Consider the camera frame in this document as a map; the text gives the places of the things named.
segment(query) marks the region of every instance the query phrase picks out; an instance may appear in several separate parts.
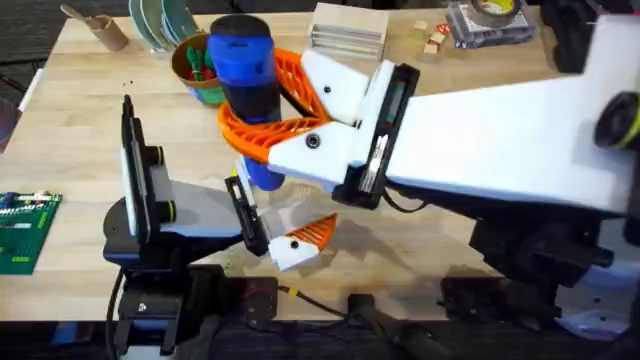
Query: screw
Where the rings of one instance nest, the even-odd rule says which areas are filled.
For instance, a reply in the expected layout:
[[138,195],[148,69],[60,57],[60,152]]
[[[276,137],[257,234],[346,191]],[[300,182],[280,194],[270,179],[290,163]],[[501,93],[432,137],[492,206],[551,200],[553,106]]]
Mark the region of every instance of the screw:
[[320,146],[320,136],[317,134],[309,134],[306,139],[307,146],[311,149],[317,149]]

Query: cup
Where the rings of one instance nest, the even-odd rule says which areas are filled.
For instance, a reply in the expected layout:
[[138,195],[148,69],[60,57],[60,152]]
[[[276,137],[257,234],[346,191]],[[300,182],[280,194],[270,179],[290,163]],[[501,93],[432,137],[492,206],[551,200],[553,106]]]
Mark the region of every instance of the cup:
[[189,65],[189,60],[187,59],[187,48],[189,46],[192,46],[196,50],[201,50],[202,54],[206,55],[208,38],[209,34],[198,33],[180,43],[171,56],[171,68],[198,100],[204,104],[218,106],[224,103],[225,97],[222,86],[220,85],[220,79],[218,79],[218,76],[215,74],[215,70],[211,69],[214,73],[213,79],[204,81],[191,80],[192,70]]
[[129,38],[120,30],[118,24],[113,21],[111,16],[98,15],[96,20],[102,24],[101,29],[91,29],[91,32],[107,47],[110,51],[120,51],[129,43]]

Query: blue cylinder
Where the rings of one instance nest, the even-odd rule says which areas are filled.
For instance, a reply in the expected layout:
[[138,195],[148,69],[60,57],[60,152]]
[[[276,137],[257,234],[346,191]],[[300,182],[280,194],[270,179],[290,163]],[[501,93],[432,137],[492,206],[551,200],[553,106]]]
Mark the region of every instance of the blue cylinder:
[[[280,121],[280,93],[269,26],[253,16],[223,16],[211,24],[207,51],[231,110],[247,124]],[[251,181],[264,191],[282,186],[284,175],[245,157]]]

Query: small wooden block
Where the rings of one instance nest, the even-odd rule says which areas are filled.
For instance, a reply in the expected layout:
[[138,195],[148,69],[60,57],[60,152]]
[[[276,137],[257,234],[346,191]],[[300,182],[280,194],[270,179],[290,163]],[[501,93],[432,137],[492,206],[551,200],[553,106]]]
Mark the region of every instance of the small wooden block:
[[433,41],[435,43],[442,44],[444,42],[445,38],[446,38],[446,35],[444,35],[441,32],[436,31],[433,34],[431,34],[431,37],[429,38],[429,41]]
[[438,45],[425,44],[422,54],[420,54],[418,60],[424,63],[434,63],[438,60]]
[[425,40],[427,37],[427,28],[429,23],[423,20],[416,20],[411,28],[410,36],[418,40]]

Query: tape roll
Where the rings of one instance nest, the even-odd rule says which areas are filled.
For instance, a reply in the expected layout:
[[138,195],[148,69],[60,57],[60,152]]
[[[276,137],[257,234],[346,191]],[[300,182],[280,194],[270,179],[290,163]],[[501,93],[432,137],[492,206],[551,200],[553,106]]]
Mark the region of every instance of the tape roll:
[[469,16],[478,25],[501,28],[522,9],[521,0],[470,0]]
[[596,145],[640,150],[640,94],[621,92],[605,107],[596,125]]

